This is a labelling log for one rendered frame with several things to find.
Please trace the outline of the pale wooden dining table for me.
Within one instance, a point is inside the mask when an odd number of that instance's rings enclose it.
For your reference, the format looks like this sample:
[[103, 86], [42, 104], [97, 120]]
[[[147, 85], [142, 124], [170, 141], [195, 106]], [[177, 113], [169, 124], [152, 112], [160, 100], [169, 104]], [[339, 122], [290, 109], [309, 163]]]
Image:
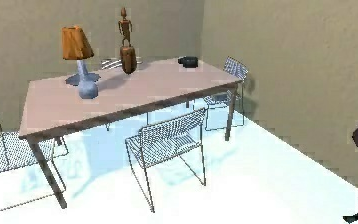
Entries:
[[45, 163], [39, 143], [132, 116], [230, 91], [235, 99], [241, 80], [205, 62], [184, 68], [175, 58], [159, 60], [127, 75], [118, 69], [98, 70], [99, 95], [83, 100], [63, 76], [29, 83], [19, 137], [28, 141], [60, 207], [63, 197]]

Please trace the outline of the small black object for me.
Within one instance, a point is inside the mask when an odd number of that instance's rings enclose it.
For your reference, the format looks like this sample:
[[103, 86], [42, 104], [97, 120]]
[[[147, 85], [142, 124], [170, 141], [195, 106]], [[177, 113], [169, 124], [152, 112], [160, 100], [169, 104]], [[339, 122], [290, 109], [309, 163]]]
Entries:
[[198, 58], [195, 56], [183, 56], [178, 59], [178, 63], [184, 68], [197, 68]]

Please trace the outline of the brown wooden figure statue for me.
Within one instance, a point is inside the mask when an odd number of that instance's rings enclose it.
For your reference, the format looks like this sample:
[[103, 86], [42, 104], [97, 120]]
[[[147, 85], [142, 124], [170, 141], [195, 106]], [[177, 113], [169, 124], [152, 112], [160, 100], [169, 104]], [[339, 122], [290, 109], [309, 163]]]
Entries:
[[127, 18], [126, 8], [121, 9], [122, 19], [118, 21], [119, 32], [122, 35], [122, 46], [120, 47], [120, 60], [122, 70], [126, 74], [132, 74], [137, 68], [136, 51], [131, 44], [132, 22]]

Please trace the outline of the orange shade blue table lamp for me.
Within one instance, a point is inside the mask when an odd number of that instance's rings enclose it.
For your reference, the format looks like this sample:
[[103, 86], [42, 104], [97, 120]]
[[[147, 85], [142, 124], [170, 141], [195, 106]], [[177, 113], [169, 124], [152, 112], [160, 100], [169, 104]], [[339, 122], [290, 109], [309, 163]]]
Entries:
[[96, 98], [98, 96], [96, 82], [100, 76], [95, 73], [89, 73], [87, 70], [85, 60], [92, 58], [94, 52], [83, 29], [79, 26], [63, 27], [61, 33], [63, 59], [77, 63], [77, 73], [68, 77], [65, 83], [77, 86], [79, 96], [82, 99]]

